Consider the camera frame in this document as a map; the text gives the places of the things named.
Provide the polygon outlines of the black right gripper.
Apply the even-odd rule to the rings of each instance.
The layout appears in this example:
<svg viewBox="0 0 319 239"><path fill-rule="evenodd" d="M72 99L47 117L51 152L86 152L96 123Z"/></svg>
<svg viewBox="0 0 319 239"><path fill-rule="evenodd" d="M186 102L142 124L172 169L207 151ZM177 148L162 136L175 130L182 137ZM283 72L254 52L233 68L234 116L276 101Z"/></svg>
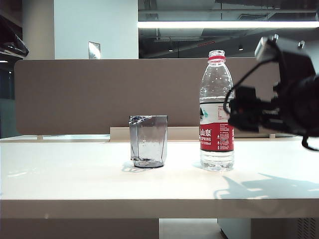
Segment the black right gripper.
<svg viewBox="0 0 319 239"><path fill-rule="evenodd" d="M229 104L229 124L241 131L258 132L261 122L262 127L274 131L300 133L301 125L293 110L294 97L290 93L292 85L292 81L281 80L273 86L277 95L263 104L256 99L254 87L238 87L235 99Z"/></svg>

